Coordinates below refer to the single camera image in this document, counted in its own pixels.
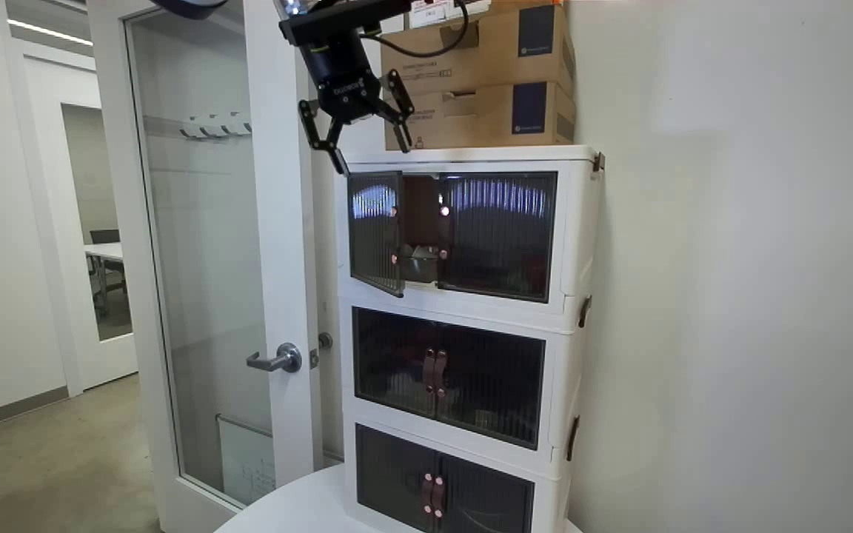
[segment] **glass door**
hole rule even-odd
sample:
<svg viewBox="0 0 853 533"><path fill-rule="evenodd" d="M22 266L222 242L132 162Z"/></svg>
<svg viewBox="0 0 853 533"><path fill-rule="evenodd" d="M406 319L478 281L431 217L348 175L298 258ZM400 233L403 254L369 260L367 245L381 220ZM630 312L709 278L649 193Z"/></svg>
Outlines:
<svg viewBox="0 0 853 533"><path fill-rule="evenodd" d="M90 26L159 522L215 531L320 466L292 56L261 0L95 4Z"/></svg>

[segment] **door handle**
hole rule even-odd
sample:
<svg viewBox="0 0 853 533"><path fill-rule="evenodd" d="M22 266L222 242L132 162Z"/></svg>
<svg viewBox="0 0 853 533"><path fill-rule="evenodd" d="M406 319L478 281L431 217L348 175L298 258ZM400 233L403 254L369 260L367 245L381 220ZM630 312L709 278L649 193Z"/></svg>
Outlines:
<svg viewBox="0 0 853 533"><path fill-rule="evenodd" d="M261 353L252 353L246 359L246 366L265 371L265 374L274 374L274 371L296 374L301 371L301 353L292 344L280 344L274 349L274 359L264 359Z"/></svg>

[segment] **robotic arm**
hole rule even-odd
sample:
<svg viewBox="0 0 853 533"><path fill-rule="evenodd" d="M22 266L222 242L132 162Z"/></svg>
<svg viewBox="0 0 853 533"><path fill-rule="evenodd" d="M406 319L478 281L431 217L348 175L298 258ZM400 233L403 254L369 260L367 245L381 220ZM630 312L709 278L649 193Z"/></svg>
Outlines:
<svg viewBox="0 0 853 533"><path fill-rule="evenodd" d="M175 14L199 20L224 7L227 0L153 0L153 4ZM410 97L396 70L391 70L381 79L373 78L361 39L376 39L378 24L384 19L407 11L410 0L274 0L274 8L280 14L279 24L280 36L292 48L298 48L317 88L313 101L298 101L308 146L313 152L326 152L335 170L344 175L345 162L338 149L339 131L354 119L378 116L388 125L394 125L400 149L407 152L410 136L406 119L413 112ZM317 131L320 109L330 119L327 133Z"/></svg>

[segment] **glass drawer front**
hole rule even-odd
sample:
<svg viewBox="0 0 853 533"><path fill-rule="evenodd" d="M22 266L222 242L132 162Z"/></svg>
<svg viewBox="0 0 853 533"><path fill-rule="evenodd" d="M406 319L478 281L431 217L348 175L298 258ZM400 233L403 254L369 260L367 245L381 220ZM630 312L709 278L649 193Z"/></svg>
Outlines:
<svg viewBox="0 0 853 533"><path fill-rule="evenodd" d="M555 171L351 175L351 275L547 303L553 195Z"/></svg>
<svg viewBox="0 0 853 533"><path fill-rule="evenodd" d="M357 398L535 451L544 341L361 309L351 319Z"/></svg>
<svg viewBox="0 0 853 533"><path fill-rule="evenodd" d="M532 483L357 430L357 501L418 531L527 533Z"/></svg>

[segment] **floor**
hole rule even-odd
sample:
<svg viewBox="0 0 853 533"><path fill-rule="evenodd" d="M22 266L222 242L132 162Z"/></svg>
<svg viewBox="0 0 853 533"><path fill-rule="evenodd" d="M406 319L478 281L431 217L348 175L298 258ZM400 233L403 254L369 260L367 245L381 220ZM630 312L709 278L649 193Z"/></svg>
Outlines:
<svg viewBox="0 0 853 533"><path fill-rule="evenodd" d="M156 533L136 378L0 421L0 533Z"/></svg>

